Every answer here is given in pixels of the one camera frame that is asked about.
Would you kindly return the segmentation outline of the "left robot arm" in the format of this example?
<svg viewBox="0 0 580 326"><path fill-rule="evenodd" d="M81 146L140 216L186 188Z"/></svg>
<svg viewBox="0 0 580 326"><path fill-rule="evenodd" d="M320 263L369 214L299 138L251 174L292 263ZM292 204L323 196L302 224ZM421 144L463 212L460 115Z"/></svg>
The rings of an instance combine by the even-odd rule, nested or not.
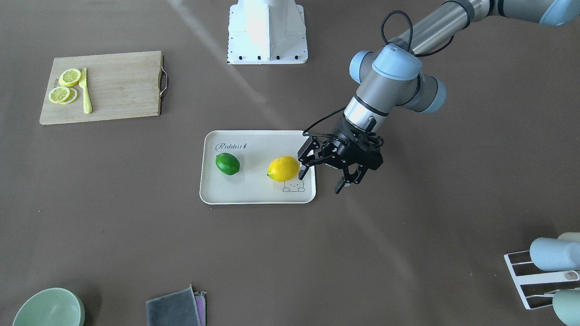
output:
<svg viewBox="0 0 580 326"><path fill-rule="evenodd" d="M477 21L499 16L540 25L566 25L579 17L577 0L446 0L413 23L401 10L388 13L380 27L382 46L363 50L349 65L358 87L346 106L336 110L333 130L303 130L306 142L297 154L298 179L317 165L342 172L335 192L361 183L369 170L383 164L379 129L397 108L431 114L446 100L441 80L423 72L423 60L442 52L455 36Z"/></svg>

